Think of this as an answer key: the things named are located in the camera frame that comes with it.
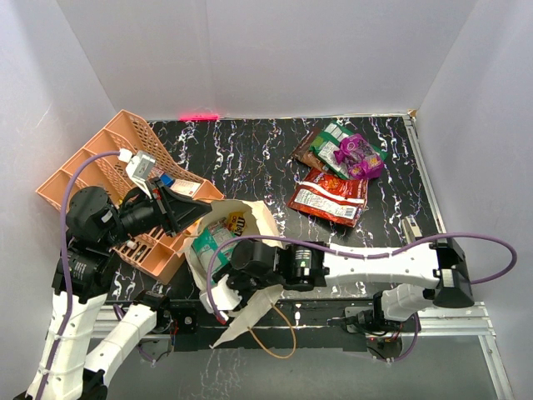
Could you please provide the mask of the red snack packet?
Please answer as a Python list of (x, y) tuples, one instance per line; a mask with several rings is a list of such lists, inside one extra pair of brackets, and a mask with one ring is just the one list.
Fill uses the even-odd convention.
[(344, 180), (312, 168), (287, 203), (295, 211), (354, 228), (367, 205), (367, 180)]

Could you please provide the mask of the brown kettle chips bag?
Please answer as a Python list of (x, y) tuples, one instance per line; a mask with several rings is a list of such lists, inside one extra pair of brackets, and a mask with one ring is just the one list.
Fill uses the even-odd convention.
[(310, 149), (311, 143), (320, 132), (319, 127), (314, 127), (308, 132), (292, 151), (291, 158), (325, 173), (328, 171), (328, 166)]

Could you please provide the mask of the green snack bag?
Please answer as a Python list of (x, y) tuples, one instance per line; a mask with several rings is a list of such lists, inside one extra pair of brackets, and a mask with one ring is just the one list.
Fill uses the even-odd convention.
[(340, 166), (333, 153), (339, 149), (339, 144), (343, 138), (350, 137), (354, 134), (359, 133), (350, 131), (338, 122), (330, 122), (321, 130), (310, 146), (310, 149), (328, 166), (330, 170), (332, 170), (339, 178), (345, 180), (356, 179), (349, 179), (346, 176), (346, 169)]

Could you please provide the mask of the purple snack bag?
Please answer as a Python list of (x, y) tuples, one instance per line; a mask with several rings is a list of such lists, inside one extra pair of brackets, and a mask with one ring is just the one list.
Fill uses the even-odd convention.
[(360, 134), (343, 138), (334, 153), (336, 161), (346, 169), (349, 179), (370, 180), (380, 177), (387, 153), (372, 146)]

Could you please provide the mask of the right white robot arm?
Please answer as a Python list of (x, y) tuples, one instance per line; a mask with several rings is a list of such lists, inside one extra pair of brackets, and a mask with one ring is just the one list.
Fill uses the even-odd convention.
[(469, 308), (474, 304), (465, 256), (453, 239), (401, 248), (367, 248), (290, 241), (273, 247), (246, 238), (232, 250), (217, 284), (241, 296), (282, 286), (310, 292), (341, 283), (390, 283), (372, 296), (371, 308), (344, 315), (341, 326), (365, 333), (396, 331), (413, 314), (430, 306)]

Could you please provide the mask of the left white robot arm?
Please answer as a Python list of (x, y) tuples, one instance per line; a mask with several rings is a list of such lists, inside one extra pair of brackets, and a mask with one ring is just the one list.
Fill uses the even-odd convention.
[(174, 236), (212, 210), (209, 203), (182, 196), (158, 178), (147, 186), (146, 192), (130, 190), (120, 207), (98, 186), (67, 195), (51, 321), (37, 372), (19, 398), (104, 399), (113, 375), (142, 338), (170, 327), (169, 298), (144, 290), (100, 345), (88, 349), (121, 262), (117, 249), (155, 228)]

